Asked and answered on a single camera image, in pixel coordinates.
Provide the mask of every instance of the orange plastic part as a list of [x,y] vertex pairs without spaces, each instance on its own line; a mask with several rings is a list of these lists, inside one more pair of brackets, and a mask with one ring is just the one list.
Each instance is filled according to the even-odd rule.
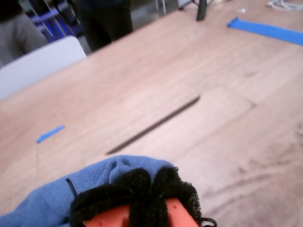
[[[170,227],[199,227],[178,199],[166,201]],[[129,205],[96,215],[86,227],[128,227]]]

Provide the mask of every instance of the gray clothing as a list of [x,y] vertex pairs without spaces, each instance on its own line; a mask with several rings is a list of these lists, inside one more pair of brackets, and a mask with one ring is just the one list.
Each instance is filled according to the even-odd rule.
[[46,44],[46,38],[24,13],[0,22],[0,65]]

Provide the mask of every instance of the black object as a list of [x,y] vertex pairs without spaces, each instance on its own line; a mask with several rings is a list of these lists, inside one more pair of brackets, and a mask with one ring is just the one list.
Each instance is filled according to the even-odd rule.
[[204,20],[206,15],[207,0],[200,0],[199,3],[197,3],[195,0],[192,0],[181,6],[179,9],[182,10],[186,5],[190,3],[194,3],[198,6],[197,21]]
[[181,181],[178,169],[164,167],[152,183],[143,168],[119,176],[113,183],[80,193],[71,203],[70,227],[83,227],[83,221],[116,207],[129,205],[129,227],[169,227],[166,199],[177,198],[195,222],[217,227],[211,218],[203,218],[196,189]]
[[21,12],[18,0],[0,0],[0,22],[9,20]]
[[59,14],[63,17],[64,21],[66,24],[70,25],[70,26],[76,26],[78,24],[78,19],[76,17],[76,8],[74,3],[72,2],[72,0],[66,0],[67,4],[70,7],[71,10],[71,20],[68,18],[68,16],[66,16],[62,11],[59,10],[59,0],[53,0],[53,6],[55,7],[55,9],[59,12]]
[[130,145],[131,143],[135,142],[136,140],[140,139],[141,137],[143,137],[144,135],[146,135],[147,133],[151,132],[152,130],[158,128],[160,125],[164,124],[165,122],[169,121],[170,119],[172,119],[173,117],[177,116],[178,114],[182,113],[183,111],[185,111],[186,109],[188,109],[189,107],[191,107],[192,105],[194,105],[197,101],[199,101],[200,96],[198,96],[197,98],[193,99],[192,101],[190,101],[189,103],[186,103],[185,105],[183,105],[182,107],[180,107],[179,109],[175,110],[174,112],[170,113],[169,115],[167,115],[166,117],[162,118],[161,120],[159,120],[158,122],[156,122],[155,124],[149,126],[147,129],[144,129],[143,131],[141,131],[140,133],[134,135],[133,137],[131,137],[130,139],[128,139],[127,141],[123,142],[122,144],[118,145],[117,147],[111,149],[109,152],[107,152],[106,154],[113,154],[116,153],[120,150],[122,150],[123,148],[127,147],[128,145]]

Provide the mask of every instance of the black pants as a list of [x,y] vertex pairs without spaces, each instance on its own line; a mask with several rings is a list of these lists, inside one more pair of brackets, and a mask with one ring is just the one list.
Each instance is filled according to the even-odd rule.
[[129,1],[96,11],[79,10],[79,20],[92,51],[133,31]]

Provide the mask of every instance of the white object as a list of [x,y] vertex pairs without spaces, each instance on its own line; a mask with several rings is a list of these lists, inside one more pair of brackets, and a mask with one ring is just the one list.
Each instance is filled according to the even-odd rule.
[[[162,0],[162,5],[163,5],[163,13],[166,14],[165,0]],[[158,3],[158,0],[156,0],[156,8],[157,8],[157,10],[159,10],[159,3]]]
[[271,0],[266,5],[282,11],[303,10],[303,3],[289,3],[287,0]]
[[86,58],[73,36],[67,36],[3,66],[0,69],[0,100]]

